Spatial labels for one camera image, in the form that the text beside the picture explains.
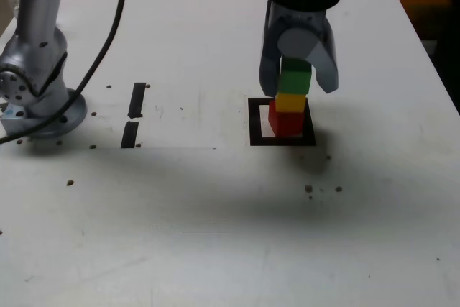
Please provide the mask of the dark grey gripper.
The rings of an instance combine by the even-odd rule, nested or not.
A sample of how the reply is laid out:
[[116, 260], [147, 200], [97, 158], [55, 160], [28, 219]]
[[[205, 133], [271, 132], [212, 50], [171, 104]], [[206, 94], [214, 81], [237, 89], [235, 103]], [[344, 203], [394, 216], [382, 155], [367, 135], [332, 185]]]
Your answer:
[[267, 5], [259, 65], [259, 83], [266, 96], [277, 93], [281, 53], [310, 63], [325, 93], [339, 88], [334, 33], [326, 10], [301, 12], [274, 1]]

